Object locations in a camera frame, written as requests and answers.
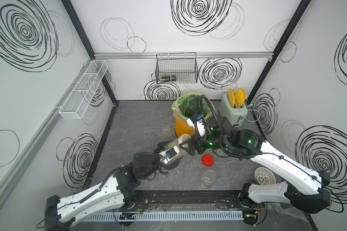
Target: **green trash bag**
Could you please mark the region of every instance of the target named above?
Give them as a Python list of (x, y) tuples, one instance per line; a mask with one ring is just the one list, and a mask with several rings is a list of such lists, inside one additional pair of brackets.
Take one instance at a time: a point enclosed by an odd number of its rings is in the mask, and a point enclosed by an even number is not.
[[(173, 110), (173, 116), (176, 119), (186, 121), (189, 117), (195, 113), (201, 114), (199, 108), (199, 97), (202, 94), (200, 93), (188, 93), (176, 99), (172, 104), (171, 109)], [(207, 103), (203, 100), (203, 109), (204, 109), (204, 120), (207, 121), (208, 118), (212, 116), (211, 110), (209, 109)]]

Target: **plastic wrap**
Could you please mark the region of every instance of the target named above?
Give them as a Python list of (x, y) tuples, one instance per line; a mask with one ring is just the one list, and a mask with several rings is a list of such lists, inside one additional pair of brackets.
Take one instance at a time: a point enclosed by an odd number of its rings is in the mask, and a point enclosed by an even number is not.
[(277, 213), (292, 216), (294, 218), (301, 219), (301, 220), (304, 220), (305, 222), (308, 222), (305, 214), (301, 210), (293, 207), (291, 204), (268, 203), (267, 209), (269, 211), (275, 211)]
[[(173, 116), (176, 119), (186, 121), (190, 116), (194, 115), (195, 113), (201, 114), (199, 109), (200, 95), (200, 93), (188, 93), (176, 99), (176, 101), (171, 106), (171, 109), (174, 112)], [(204, 120), (206, 121), (208, 118), (212, 116), (212, 114), (205, 101), (203, 101), (203, 109), (205, 116)]]

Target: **white plastic strainer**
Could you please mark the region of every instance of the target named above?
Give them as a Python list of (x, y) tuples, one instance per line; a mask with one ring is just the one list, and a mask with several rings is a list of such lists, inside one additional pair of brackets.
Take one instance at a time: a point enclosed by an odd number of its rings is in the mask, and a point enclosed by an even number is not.
[(265, 167), (258, 167), (254, 170), (254, 180), (258, 184), (276, 184), (274, 173)]

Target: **wire basket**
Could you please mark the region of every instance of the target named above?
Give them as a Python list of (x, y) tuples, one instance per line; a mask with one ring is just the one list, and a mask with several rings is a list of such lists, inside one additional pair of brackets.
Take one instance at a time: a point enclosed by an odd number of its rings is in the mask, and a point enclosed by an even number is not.
[(197, 83), (199, 71), (196, 53), (161, 53), (156, 57), (155, 78), (158, 84)]
[(93, 60), (88, 67), (83, 68), (84, 74), (59, 110), (59, 114), (63, 118), (81, 119), (83, 117), (107, 68), (105, 60)]

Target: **black wire basket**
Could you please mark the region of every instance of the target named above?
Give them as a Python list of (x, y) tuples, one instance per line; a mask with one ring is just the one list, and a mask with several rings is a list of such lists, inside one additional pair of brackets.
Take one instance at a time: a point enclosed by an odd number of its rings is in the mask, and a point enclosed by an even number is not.
[(197, 83), (199, 71), (196, 53), (161, 53), (156, 57), (155, 78), (158, 84)]

